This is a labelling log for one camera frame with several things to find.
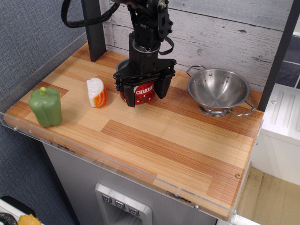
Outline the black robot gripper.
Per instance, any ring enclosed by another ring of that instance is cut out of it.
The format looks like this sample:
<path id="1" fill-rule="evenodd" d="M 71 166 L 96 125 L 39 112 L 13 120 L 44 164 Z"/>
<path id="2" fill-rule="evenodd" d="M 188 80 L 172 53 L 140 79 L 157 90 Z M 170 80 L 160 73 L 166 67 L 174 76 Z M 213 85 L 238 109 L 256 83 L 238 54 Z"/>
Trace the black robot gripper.
<path id="1" fill-rule="evenodd" d="M 134 86 L 154 82 L 154 91 L 163 99 L 174 76 L 175 59 L 158 58 L 159 46 L 154 49 L 131 45 L 129 63 L 113 75 L 116 90 L 123 90 L 129 107 L 135 107 Z"/>

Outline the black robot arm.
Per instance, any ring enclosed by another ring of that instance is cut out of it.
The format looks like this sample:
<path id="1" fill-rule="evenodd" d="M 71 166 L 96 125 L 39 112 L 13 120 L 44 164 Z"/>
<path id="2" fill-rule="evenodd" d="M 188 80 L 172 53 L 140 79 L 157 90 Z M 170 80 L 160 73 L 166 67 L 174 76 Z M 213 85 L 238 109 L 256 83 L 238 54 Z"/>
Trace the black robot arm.
<path id="1" fill-rule="evenodd" d="M 160 59 L 173 51 L 174 43 L 168 38 L 173 22 L 168 14 L 166 0 L 116 0 L 125 4 L 131 15 L 133 32 L 129 34 L 129 58 L 119 63 L 113 75 L 115 88 L 123 94 L 129 107 L 135 106 L 134 89 L 153 83 L 154 91 L 163 99 L 175 75 L 174 59 Z"/>

